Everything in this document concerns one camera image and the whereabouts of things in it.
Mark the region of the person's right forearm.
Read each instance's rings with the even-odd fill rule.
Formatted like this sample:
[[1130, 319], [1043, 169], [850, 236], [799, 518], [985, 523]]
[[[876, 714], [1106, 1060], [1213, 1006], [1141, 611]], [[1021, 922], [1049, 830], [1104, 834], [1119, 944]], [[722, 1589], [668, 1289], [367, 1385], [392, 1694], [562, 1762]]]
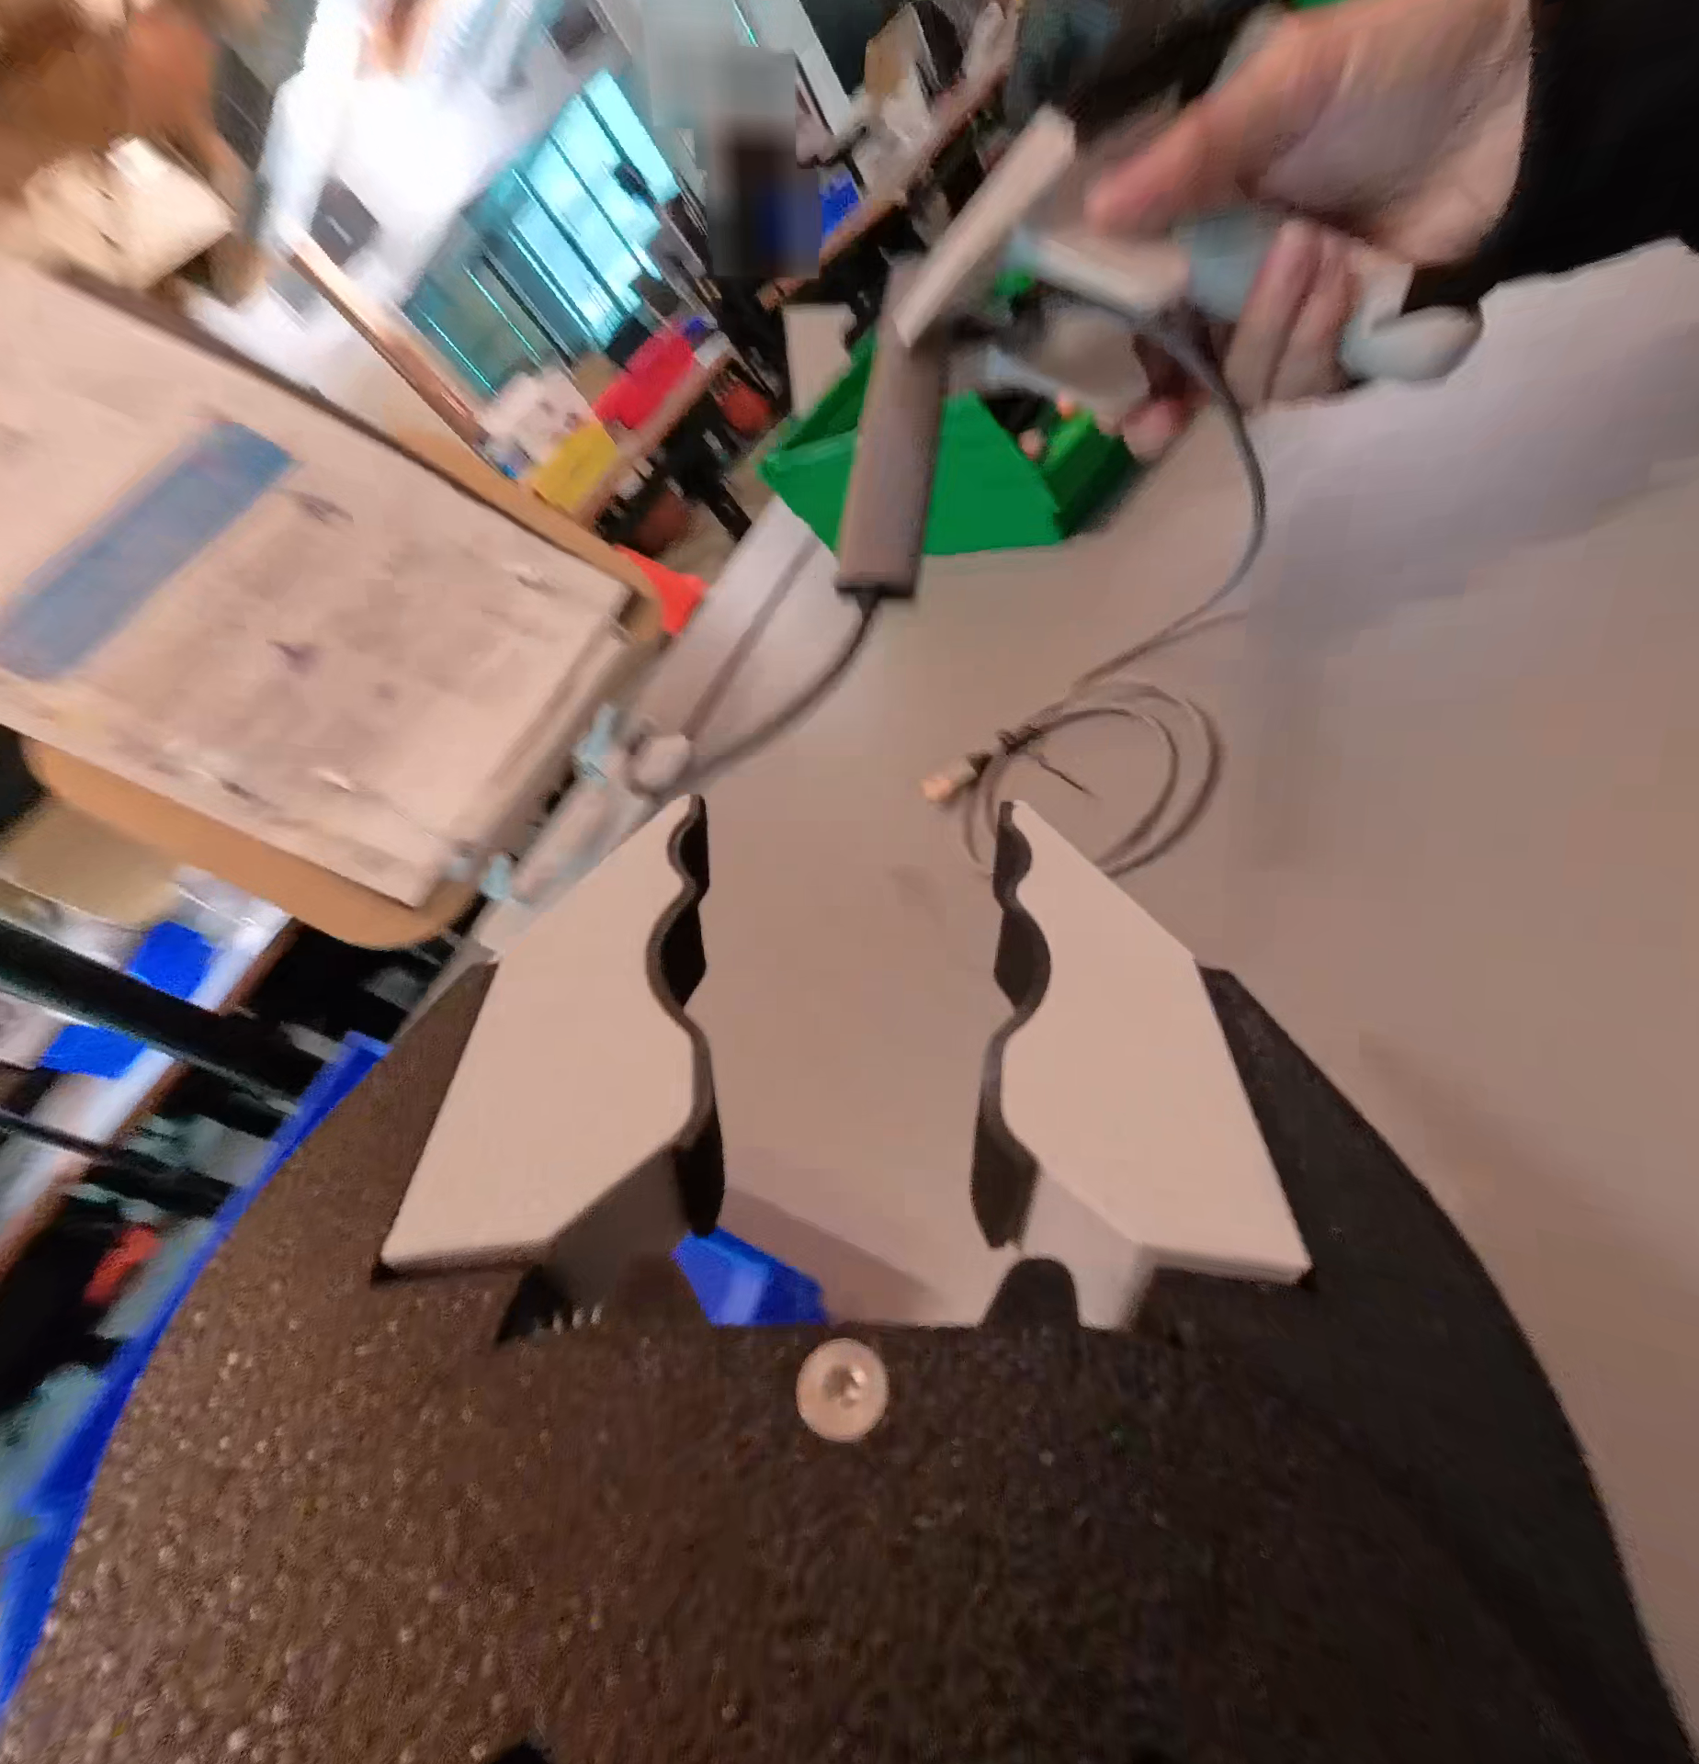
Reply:
[[1534, 3], [1514, 196], [1470, 255], [1413, 277], [1411, 306], [1477, 308], [1501, 284], [1654, 244], [1699, 255], [1699, 1]]

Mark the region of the grey desk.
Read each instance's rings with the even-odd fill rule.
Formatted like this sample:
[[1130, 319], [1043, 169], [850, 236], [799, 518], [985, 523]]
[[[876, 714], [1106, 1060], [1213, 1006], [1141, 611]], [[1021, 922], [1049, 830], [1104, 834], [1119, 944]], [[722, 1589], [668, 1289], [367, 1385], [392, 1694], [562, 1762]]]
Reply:
[[[1214, 720], [1222, 779], [1126, 889], [1474, 1242], [1699, 1747], [1699, 257], [1510, 284], [1452, 380], [1255, 429], [1266, 551], [1145, 666]], [[705, 788], [723, 1221], [839, 1313], [962, 1319], [994, 1286], [968, 1166], [997, 909], [920, 784], [1200, 604], [1248, 514], [1202, 422], [1082, 540], [935, 560]]]

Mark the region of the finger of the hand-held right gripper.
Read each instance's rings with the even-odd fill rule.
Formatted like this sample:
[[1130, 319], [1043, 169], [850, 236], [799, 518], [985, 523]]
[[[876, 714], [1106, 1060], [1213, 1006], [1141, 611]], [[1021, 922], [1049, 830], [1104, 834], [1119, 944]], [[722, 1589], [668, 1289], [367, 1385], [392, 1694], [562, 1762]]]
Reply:
[[1008, 248], [1008, 270], [1119, 317], [1161, 317], [1190, 286], [1187, 251], [1168, 238], [1113, 236], [1088, 227], [1027, 227]]
[[1054, 200], [1080, 150], [1076, 121], [1043, 106], [1008, 145], [950, 229], [909, 273], [891, 310], [904, 347], [920, 347], [986, 299], [1016, 236]]

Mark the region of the green divided plastic bin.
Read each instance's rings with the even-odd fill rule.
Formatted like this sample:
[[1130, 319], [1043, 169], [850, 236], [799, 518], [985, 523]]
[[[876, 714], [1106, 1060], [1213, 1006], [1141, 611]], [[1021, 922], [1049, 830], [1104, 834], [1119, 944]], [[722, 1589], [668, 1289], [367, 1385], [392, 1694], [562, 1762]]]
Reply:
[[[865, 336], [839, 380], [780, 429], [758, 464], [773, 496], [830, 549], [839, 542], [874, 354], [876, 339]], [[1089, 413], [1053, 409], [1042, 431], [1043, 453], [1032, 457], [983, 393], [950, 396], [928, 556], [1054, 547], [1089, 529], [1141, 474], [1126, 442]]]

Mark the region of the dark grey hub with cable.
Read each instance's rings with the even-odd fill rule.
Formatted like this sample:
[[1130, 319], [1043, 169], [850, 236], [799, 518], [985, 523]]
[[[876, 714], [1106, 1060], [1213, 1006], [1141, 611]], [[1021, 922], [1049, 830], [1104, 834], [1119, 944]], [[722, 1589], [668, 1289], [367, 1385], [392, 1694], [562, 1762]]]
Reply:
[[885, 327], [871, 349], [858, 450], [837, 545], [837, 593], [856, 621], [823, 670], [729, 747], [681, 757], [677, 738], [644, 738], [628, 786], [639, 804], [661, 808], [768, 751], [817, 714], [861, 659], [882, 613], [911, 602], [920, 586], [944, 409], [950, 354], [940, 339], [904, 341]]

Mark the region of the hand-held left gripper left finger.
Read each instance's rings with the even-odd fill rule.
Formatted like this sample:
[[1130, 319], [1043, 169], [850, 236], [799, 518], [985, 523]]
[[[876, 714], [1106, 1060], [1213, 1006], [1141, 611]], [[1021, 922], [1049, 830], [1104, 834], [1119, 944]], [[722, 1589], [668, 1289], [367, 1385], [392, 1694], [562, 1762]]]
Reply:
[[685, 795], [492, 962], [383, 1267], [624, 1267], [714, 1232], [725, 1135], [689, 1012], [709, 889]]

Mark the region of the yellow plastic bin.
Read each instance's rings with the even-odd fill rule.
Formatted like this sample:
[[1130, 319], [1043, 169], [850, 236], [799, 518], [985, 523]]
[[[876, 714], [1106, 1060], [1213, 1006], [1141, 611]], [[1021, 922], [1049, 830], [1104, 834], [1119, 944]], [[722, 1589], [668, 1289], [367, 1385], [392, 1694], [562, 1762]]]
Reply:
[[565, 431], [529, 475], [530, 490], [545, 503], [576, 516], [600, 486], [608, 486], [619, 463], [619, 444], [609, 426], [589, 420]]

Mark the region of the person's right hand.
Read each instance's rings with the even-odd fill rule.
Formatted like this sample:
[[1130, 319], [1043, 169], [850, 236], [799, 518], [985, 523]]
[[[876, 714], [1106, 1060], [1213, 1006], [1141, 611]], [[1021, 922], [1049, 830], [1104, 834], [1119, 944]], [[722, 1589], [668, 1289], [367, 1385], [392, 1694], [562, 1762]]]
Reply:
[[1367, 262], [1472, 257], [1510, 203], [1534, 36], [1516, 1], [1339, 3], [1277, 22], [1240, 67], [1111, 165], [1086, 220], [1157, 236], [1207, 213], [1284, 216], [1218, 350], [1249, 411], [1341, 395]]

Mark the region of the braided grey cable orange plug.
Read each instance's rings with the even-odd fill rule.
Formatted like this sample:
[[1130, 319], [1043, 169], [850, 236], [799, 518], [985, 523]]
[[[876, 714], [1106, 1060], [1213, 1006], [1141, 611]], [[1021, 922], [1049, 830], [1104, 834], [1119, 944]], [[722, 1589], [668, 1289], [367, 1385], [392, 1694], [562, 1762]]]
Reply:
[[1227, 431], [1244, 486], [1249, 523], [1227, 576], [1198, 604], [1133, 646], [1078, 676], [1056, 700], [1019, 723], [1001, 729], [992, 744], [972, 749], [922, 782], [924, 799], [959, 815], [959, 837], [970, 861], [994, 869], [1003, 786], [1018, 764], [1034, 764], [1060, 782], [1086, 786], [1049, 760], [1049, 742], [1099, 723], [1128, 725], [1161, 749], [1163, 779], [1139, 817], [1099, 858], [1099, 869], [1124, 880], [1179, 847], [1213, 804], [1225, 762], [1214, 714], [1194, 696], [1159, 683], [1150, 668], [1170, 650], [1203, 637], [1240, 615], [1240, 595], [1270, 534], [1270, 499], [1257, 440], [1233, 387], [1203, 341], [1187, 332], [1157, 330], [1150, 341], [1200, 385]]

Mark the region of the orange cone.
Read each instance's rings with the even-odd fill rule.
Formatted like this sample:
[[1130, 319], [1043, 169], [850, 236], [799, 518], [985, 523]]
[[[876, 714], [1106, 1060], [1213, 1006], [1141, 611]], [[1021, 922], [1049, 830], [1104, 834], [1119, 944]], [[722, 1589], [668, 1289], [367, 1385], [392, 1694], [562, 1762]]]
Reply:
[[639, 553], [626, 543], [615, 547], [619, 554], [633, 562], [652, 586], [654, 597], [661, 606], [661, 628], [666, 637], [677, 637], [705, 604], [711, 591], [709, 582], [692, 571], [674, 567], [655, 556]]

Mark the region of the black metal pole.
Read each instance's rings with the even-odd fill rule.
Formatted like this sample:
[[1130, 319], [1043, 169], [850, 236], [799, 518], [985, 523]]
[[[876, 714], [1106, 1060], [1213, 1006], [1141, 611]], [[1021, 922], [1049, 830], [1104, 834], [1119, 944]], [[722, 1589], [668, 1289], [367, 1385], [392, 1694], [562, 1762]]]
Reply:
[[269, 1025], [181, 1001], [0, 915], [3, 990], [273, 1100], [299, 1098], [324, 1065]]

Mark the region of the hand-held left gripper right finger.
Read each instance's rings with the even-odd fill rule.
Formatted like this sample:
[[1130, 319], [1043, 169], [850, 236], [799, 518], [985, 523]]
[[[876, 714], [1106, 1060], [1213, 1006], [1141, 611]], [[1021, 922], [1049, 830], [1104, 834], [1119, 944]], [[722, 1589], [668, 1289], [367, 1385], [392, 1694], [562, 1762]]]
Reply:
[[999, 810], [974, 1212], [1124, 1330], [1167, 1271], [1299, 1286], [1314, 1254], [1190, 949], [1034, 806]]

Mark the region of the red plastic bin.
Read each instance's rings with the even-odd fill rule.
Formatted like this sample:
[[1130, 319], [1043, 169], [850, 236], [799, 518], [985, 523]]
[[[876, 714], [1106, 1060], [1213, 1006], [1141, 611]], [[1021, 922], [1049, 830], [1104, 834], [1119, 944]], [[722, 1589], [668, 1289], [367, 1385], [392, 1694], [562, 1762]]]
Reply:
[[731, 365], [731, 345], [714, 332], [694, 339], [681, 327], [665, 327], [630, 358], [617, 378], [593, 398], [595, 415], [611, 429], [635, 435], [666, 433], [703, 398]]

